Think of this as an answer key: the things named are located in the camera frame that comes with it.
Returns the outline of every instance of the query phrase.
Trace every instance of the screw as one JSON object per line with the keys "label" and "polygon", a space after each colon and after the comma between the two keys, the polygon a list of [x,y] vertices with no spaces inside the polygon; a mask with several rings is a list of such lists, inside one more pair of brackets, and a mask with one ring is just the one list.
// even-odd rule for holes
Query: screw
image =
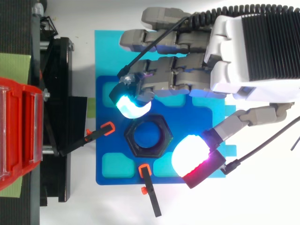
{"label": "screw", "polygon": [[48,98],[50,98],[50,93],[48,92],[47,88],[45,88],[45,90],[43,91],[43,97],[45,102],[48,100]]}
{"label": "screw", "polygon": [[73,43],[69,43],[69,51],[74,51],[75,50],[75,46]]}
{"label": "screw", "polygon": [[32,14],[37,15],[39,17],[44,16],[44,7],[42,3],[36,3],[34,4],[34,7],[32,8]]}

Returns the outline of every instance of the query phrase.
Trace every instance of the robot finger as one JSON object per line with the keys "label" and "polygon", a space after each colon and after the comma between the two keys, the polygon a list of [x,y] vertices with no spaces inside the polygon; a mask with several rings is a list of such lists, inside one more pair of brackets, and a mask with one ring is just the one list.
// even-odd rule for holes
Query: robot finger
{"label": "robot finger", "polygon": [[[146,30],[127,30],[120,39],[122,48],[132,52],[141,52],[155,41],[165,30],[148,32]],[[189,33],[172,31],[150,52],[157,51],[159,54],[188,54],[204,53],[210,38],[209,32],[192,31]]]}

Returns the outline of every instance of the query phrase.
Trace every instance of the black bracket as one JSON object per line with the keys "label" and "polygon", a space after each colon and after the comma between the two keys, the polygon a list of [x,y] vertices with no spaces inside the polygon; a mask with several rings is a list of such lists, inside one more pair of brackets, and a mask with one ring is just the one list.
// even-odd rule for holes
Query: black bracket
{"label": "black bracket", "polygon": [[158,204],[158,199],[156,198],[156,194],[154,191],[154,187],[153,187],[153,183],[150,177],[150,173],[149,173],[149,169],[148,167],[144,166],[141,168],[141,175],[145,180],[145,185],[146,185],[146,190],[147,192],[143,192],[144,193],[148,193],[149,197],[150,197],[150,201],[153,207],[153,211],[155,214],[155,217],[159,217],[161,216],[161,212],[160,212],[160,208],[159,208],[159,204]]}

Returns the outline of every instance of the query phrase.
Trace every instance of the blue light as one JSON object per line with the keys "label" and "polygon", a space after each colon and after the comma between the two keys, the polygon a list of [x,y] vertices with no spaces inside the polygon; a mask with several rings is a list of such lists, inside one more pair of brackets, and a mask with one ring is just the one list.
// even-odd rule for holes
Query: blue light
{"label": "blue light", "polygon": [[143,107],[136,106],[128,96],[123,95],[116,104],[120,112],[129,119],[135,119],[143,116],[149,112],[151,108],[151,102],[147,103]]}
{"label": "blue light", "polygon": [[179,176],[184,177],[208,159],[209,153],[209,147],[200,136],[188,135],[174,149],[172,166]]}

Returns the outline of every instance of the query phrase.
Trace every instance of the metal rod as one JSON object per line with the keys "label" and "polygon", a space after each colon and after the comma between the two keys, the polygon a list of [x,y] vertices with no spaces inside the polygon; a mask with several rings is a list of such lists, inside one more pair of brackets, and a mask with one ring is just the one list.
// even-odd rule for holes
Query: metal rod
{"label": "metal rod", "polygon": [[51,145],[44,145],[43,146],[43,155],[53,155],[54,151]]}
{"label": "metal rod", "polygon": [[49,41],[41,41],[39,43],[39,49],[40,50],[47,50],[48,45],[49,45]]}

